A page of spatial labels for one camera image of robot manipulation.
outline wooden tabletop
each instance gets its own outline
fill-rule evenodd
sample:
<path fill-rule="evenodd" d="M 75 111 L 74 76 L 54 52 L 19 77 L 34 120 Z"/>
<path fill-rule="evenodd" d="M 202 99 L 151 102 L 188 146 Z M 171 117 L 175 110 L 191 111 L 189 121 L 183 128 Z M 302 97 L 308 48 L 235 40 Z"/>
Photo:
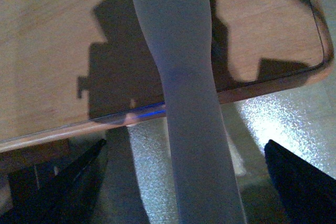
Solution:
<path fill-rule="evenodd" d="M 331 71 L 319 0 L 211 5 L 221 103 Z M 0 0 L 0 10 L 0 152 L 164 116 L 132 0 Z"/>

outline floor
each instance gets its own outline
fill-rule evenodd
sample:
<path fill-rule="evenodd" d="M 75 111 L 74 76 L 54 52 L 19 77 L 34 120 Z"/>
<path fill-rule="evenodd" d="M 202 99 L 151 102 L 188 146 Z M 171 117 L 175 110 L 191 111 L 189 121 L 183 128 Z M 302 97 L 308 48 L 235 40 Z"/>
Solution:
<path fill-rule="evenodd" d="M 322 3 L 336 45 L 336 0 Z M 311 86 L 222 105 L 249 223 L 288 223 L 265 165 L 269 139 L 336 178 L 335 81 L 336 71 Z M 104 134 L 75 138 L 73 148 Z M 105 137 L 110 162 L 92 223 L 178 223 L 166 120 L 111 130 Z M 0 187 L 1 214 L 10 203 L 4 176 Z"/>

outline black object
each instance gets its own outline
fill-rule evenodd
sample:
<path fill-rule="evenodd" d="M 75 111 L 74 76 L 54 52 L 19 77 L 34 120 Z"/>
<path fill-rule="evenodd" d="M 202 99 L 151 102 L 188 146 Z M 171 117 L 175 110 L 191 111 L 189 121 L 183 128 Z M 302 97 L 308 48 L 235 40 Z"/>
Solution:
<path fill-rule="evenodd" d="M 291 223 L 336 223 L 336 180 L 273 140 L 265 158 Z"/>
<path fill-rule="evenodd" d="M 52 162 L 44 162 L 8 174 L 13 206 L 22 204 L 55 177 Z"/>
<path fill-rule="evenodd" d="M 107 164 L 105 145 L 100 140 L 0 223 L 89 223 Z"/>

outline wood grain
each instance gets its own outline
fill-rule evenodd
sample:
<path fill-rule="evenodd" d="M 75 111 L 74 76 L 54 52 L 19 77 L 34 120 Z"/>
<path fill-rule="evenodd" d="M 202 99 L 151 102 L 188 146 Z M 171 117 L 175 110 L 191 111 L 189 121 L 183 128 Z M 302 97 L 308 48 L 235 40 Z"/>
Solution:
<path fill-rule="evenodd" d="M 330 73 L 319 3 L 212 0 L 221 103 Z M 0 152 L 164 114 L 162 105 L 125 112 L 163 102 L 131 0 L 0 0 L 0 10 Z"/>

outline wooden table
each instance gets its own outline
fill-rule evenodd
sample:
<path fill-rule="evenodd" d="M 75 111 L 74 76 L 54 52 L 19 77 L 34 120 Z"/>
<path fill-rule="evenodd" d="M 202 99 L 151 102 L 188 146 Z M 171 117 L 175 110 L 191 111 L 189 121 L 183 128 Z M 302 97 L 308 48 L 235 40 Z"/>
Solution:
<path fill-rule="evenodd" d="M 331 71 L 319 0 L 211 4 L 221 103 Z M 0 152 L 164 116 L 132 0 L 0 0 L 0 10 Z"/>

